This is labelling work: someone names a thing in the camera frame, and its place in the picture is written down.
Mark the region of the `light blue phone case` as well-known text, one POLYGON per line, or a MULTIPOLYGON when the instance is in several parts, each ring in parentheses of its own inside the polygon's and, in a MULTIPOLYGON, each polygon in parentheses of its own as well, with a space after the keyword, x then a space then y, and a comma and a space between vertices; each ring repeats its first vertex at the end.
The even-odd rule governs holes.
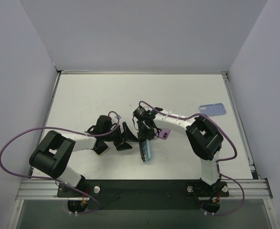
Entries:
POLYGON ((151 159, 151 148, 150 148, 149 139, 139 142, 139 147, 140 147, 140 156, 143 163, 148 162, 151 159))

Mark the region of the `purple phone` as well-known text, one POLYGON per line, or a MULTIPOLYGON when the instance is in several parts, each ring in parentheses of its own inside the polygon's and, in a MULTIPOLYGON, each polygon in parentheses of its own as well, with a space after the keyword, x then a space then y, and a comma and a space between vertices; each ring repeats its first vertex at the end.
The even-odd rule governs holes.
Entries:
POLYGON ((158 133, 158 138, 166 140, 169 137, 170 129, 162 128, 161 131, 158 133))

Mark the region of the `lavender phone case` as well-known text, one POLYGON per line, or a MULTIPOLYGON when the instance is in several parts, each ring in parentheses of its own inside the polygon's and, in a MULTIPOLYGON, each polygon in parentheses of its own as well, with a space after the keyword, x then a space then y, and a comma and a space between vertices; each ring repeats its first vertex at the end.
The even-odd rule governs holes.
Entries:
POLYGON ((222 103, 201 105, 199 106, 199 111, 206 116, 218 116, 226 114, 225 106, 222 103))

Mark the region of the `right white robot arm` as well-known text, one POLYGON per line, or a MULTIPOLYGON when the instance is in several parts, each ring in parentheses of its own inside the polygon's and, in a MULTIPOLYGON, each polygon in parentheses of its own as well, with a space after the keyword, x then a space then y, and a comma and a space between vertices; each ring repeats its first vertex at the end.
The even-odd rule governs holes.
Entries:
POLYGON ((161 108, 146 110, 139 106, 133 112, 137 119, 138 140, 143 162, 151 157, 149 141, 162 129, 185 135, 192 151, 201 160, 201 180, 213 186, 220 179, 218 155, 224 140, 219 130, 207 118, 198 116, 187 118, 165 112, 161 108))

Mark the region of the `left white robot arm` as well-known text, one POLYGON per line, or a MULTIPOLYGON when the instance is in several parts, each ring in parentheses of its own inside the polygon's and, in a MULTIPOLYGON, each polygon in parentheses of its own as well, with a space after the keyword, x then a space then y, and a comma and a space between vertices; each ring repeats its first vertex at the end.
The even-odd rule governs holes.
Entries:
POLYGON ((107 142, 112 142, 118 151, 132 149, 130 142, 138 138, 128 128, 126 122, 113 123, 112 118, 100 115, 95 125, 84 135, 63 135, 49 131, 32 153, 29 164, 49 177, 68 185, 68 191, 80 196, 85 191, 85 178, 68 166, 73 152, 92 150, 101 155, 108 149, 107 142))

